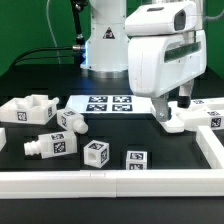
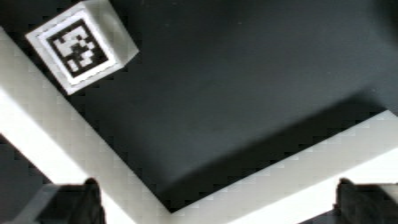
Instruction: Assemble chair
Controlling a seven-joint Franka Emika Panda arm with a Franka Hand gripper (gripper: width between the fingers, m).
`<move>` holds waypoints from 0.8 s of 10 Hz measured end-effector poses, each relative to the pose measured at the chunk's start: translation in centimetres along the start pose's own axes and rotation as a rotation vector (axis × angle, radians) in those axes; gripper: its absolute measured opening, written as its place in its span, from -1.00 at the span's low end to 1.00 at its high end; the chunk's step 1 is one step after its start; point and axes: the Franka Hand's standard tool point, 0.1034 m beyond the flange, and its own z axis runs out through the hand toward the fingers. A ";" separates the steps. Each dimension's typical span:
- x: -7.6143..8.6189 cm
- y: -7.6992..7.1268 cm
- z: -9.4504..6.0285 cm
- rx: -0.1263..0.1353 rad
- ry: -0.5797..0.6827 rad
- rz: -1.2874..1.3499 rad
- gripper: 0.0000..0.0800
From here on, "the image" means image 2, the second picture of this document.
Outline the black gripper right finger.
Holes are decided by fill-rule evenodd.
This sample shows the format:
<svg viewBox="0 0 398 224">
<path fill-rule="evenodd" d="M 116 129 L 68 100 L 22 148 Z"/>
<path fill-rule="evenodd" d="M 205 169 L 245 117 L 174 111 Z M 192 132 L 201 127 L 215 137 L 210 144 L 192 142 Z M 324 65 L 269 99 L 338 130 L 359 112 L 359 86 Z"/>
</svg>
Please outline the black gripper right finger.
<svg viewBox="0 0 398 224">
<path fill-rule="evenodd" d="M 340 179 L 332 210 L 299 224 L 398 224 L 398 182 Z"/>
</svg>

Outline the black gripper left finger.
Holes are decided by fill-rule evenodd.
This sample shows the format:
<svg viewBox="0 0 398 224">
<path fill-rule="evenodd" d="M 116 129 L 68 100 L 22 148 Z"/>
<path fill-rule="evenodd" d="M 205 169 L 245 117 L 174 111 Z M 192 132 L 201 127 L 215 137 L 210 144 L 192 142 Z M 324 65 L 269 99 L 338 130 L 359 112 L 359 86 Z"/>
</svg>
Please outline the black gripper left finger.
<svg viewBox="0 0 398 224">
<path fill-rule="evenodd" d="M 46 184 L 11 224 L 107 224 L 96 180 L 89 178 L 78 185 Z"/>
</svg>

